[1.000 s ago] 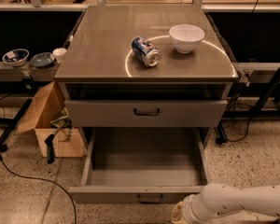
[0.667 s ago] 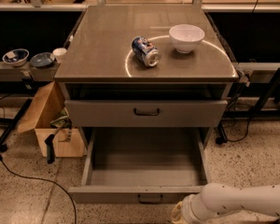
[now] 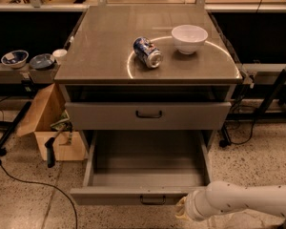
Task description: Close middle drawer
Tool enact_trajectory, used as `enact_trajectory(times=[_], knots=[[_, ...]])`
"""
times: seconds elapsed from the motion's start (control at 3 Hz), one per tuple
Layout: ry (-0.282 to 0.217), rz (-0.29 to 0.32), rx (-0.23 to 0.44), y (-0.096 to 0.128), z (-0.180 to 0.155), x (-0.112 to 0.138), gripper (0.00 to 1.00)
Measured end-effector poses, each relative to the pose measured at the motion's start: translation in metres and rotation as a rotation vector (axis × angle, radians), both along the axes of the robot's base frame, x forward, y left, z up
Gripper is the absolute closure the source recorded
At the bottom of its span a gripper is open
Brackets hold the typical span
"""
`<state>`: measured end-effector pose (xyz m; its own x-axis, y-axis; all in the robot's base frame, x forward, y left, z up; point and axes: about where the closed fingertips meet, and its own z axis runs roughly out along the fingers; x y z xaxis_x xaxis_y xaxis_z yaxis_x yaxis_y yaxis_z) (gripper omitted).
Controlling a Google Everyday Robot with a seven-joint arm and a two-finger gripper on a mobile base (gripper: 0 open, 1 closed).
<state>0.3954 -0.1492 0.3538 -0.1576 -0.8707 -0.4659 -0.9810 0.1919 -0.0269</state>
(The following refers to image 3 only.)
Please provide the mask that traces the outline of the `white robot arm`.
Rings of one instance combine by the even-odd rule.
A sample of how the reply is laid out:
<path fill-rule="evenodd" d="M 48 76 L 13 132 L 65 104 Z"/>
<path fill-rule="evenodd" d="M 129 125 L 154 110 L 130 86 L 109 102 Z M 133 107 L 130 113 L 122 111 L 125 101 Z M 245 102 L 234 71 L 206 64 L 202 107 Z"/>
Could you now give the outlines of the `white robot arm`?
<path fill-rule="evenodd" d="M 196 221 L 246 209 L 286 219 L 286 185 L 244 187 L 214 181 L 191 191 L 175 208 L 178 218 Z"/>

